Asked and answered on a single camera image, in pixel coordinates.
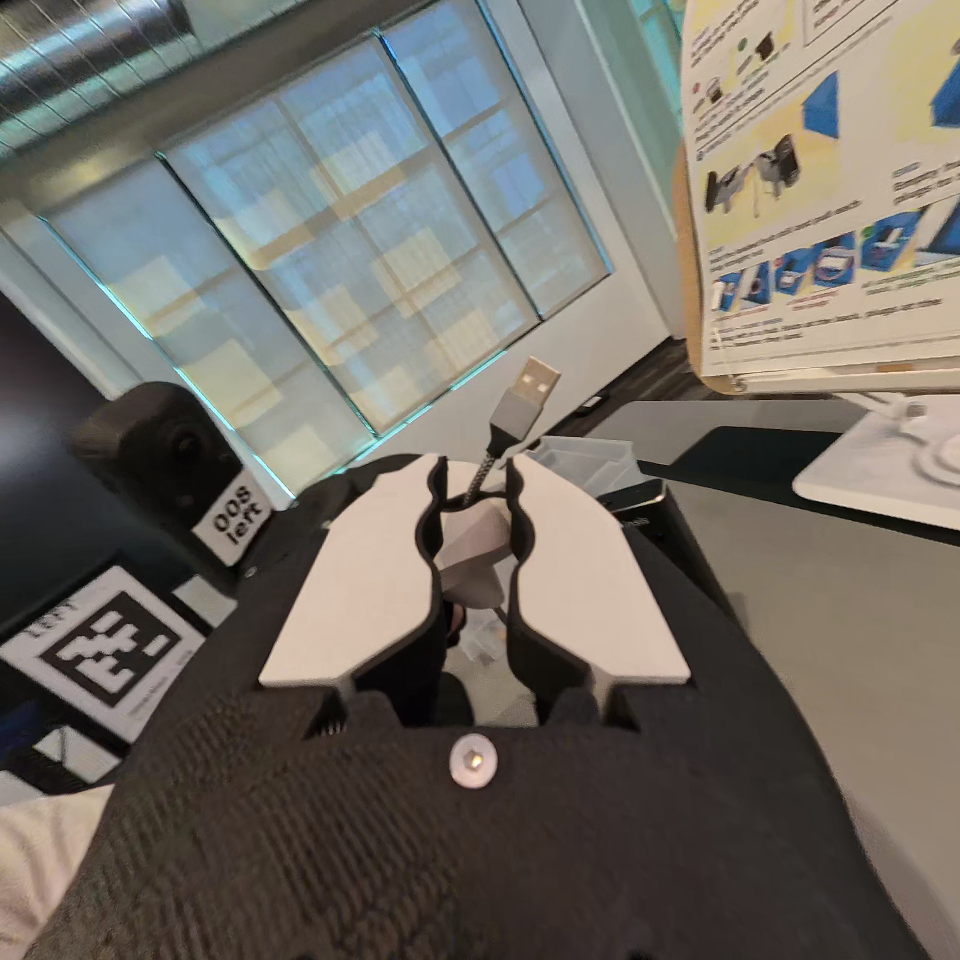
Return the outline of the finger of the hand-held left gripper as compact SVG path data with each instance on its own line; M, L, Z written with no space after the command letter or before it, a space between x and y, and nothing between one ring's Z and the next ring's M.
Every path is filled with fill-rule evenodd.
M511 555L511 515L504 499L483 499L441 515L435 558L441 597L464 608L498 608L505 600L496 567Z

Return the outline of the clear plastic container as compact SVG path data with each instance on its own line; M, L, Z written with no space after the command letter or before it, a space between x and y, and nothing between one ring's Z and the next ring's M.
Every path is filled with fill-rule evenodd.
M649 480L642 473L629 440L544 436L526 454L594 498Z

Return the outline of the printed instruction sheet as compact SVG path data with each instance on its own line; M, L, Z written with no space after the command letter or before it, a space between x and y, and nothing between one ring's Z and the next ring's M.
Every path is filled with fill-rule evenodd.
M689 2L709 377L958 356L959 3Z

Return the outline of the white document stand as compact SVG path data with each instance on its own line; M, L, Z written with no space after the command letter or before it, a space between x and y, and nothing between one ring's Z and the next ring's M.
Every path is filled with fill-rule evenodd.
M864 411L792 482L808 501L959 531L958 389L912 395L856 390Z

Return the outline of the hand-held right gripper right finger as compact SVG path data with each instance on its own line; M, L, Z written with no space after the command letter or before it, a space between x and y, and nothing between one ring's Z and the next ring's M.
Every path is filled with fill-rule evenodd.
M506 466L510 671L545 724L570 690L601 716L626 688L681 688L690 666L623 526L595 498L526 454Z

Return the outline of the window with blinds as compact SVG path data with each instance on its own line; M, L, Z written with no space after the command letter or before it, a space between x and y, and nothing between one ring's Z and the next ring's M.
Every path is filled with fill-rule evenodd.
M610 273L492 26L433 2L43 217L291 490Z

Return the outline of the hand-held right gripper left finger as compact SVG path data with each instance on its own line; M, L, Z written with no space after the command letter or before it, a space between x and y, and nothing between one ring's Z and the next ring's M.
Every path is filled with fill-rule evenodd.
M432 722L449 649L436 564L449 461L397 455L318 484L318 552L258 676L264 690L385 695Z

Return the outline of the silver ceiling duct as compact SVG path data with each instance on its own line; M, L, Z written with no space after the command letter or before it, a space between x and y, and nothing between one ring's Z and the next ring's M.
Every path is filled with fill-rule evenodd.
M202 52L183 2L2 2L2 162Z

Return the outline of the black usb hub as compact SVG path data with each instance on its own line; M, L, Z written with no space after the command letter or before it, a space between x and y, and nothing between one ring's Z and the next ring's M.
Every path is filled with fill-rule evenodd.
M642 535L657 546L667 543L673 529L674 501L663 479L609 491L597 502L624 530Z

